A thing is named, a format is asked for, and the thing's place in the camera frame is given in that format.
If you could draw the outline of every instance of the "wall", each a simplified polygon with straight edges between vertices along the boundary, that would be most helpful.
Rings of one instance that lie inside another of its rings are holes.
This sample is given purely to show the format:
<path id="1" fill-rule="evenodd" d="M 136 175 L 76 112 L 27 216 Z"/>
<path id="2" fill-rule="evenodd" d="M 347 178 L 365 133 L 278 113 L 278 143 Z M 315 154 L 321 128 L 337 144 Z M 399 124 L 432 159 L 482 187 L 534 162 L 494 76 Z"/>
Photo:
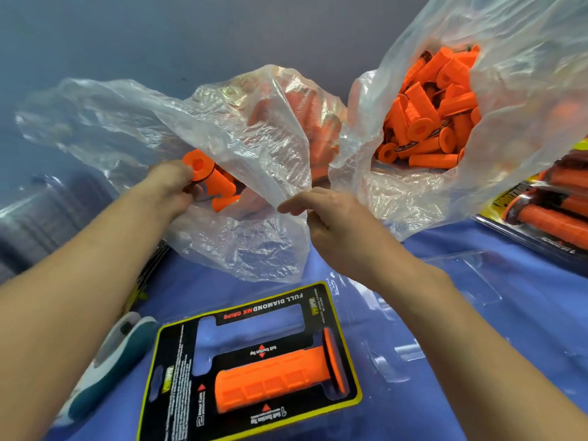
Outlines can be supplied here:
<path id="1" fill-rule="evenodd" d="M 129 78 L 186 98 L 267 63 L 346 102 L 427 0 L 0 0 L 0 198 L 32 173 L 80 168 L 22 139 L 13 113 L 64 77 Z"/>

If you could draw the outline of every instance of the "person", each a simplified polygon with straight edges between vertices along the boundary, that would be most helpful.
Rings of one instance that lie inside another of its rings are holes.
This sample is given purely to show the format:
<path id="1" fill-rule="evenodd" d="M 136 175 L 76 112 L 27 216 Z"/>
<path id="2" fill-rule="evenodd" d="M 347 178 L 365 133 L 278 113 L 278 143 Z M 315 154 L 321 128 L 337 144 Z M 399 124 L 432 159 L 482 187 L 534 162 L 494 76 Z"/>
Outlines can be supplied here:
<path id="1" fill-rule="evenodd" d="M 191 176 L 180 161 L 158 164 L 70 242 L 0 288 L 2 439 L 43 437 L 167 226 L 195 199 Z M 588 438 L 588 417 L 447 274 L 411 255 L 352 195 L 316 187 L 278 211 L 308 211 L 321 257 L 398 312 L 469 440 Z"/>

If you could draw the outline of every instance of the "left hand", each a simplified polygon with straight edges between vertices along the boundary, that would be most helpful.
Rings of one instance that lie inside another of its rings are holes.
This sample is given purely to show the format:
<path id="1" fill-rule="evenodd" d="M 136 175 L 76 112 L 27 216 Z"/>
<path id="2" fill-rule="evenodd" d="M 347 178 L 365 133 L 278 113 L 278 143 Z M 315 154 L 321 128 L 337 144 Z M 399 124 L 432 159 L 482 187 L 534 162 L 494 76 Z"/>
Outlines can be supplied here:
<path id="1" fill-rule="evenodd" d="M 135 188 L 156 201 L 158 212 L 172 222 L 202 193 L 192 182 L 192 168 L 180 160 L 160 162 L 149 169 L 147 177 Z"/>

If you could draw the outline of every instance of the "plastic bag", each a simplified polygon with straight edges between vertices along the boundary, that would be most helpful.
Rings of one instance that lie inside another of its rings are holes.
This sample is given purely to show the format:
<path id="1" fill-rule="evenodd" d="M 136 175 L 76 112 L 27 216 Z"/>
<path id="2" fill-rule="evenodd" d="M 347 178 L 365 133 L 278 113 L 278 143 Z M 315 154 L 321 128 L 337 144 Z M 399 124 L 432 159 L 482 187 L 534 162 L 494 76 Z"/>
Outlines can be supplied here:
<path id="1" fill-rule="evenodd" d="M 265 66 L 203 85 L 186 100 L 136 81 L 67 79 L 30 95 L 16 121 L 26 139 L 71 153 L 118 192 L 151 164 L 199 148 L 248 188 L 221 213 L 210 202 L 190 206 L 172 223 L 168 244 L 239 279 L 290 283 L 300 279 L 310 247 L 306 218 L 275 208 L 310 187 L 307 135 L 333 128 L 344 111 L 297 71 Z"/>
<path id="2" fill-rule="evenodd" d="M 375 71 L 350 91 L 329 179 L 351 190 L 400 239 L 477 213 L 547 169 L 588 132 L 588 0 L 430 0 Z M 478 44 L 471 70 L 482 121 L 459 166 L 371 171 L 382 123 L 425 49 Z"/>

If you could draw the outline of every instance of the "crumpled plastic bag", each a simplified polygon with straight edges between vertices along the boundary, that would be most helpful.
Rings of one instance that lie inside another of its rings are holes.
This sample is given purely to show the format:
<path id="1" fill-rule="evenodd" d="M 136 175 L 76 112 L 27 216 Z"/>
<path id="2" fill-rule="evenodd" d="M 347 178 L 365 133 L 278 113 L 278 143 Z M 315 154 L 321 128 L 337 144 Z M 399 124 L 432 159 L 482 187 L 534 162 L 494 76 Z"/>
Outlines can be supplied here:
<path id="1" fill-rule="evenodd" d="M 309 137 L 311 144 L 315 135 L 336 141 L 344 114 L 338 97 L 295 70 L 268 65 L 203 85 L 186 100 L 136 81 L 66 79 L 31 94 L 16 122 L 26 139 L 71 153 L 118 192 L 150 165 L 202 150 L 247 188 L 221 213 L 210 201 L 194 203 L 172 223 L 167 243 L 239 279 L 291 283 L 310 248 L 306 217 L 276 207 L 310 188 Z"/>
<path id="2" fill-rule="evenodd" d="M 399 239 L 465 219 L 547 169 L 588 132 L 588 0 L 430 0 L 379 68 L 350 91 L 329 179 L 351 190 Z M 371 171 L 382 123 L 425 49 L 479 44 L 471 70 L 482 121 L 445 173 Z"/>

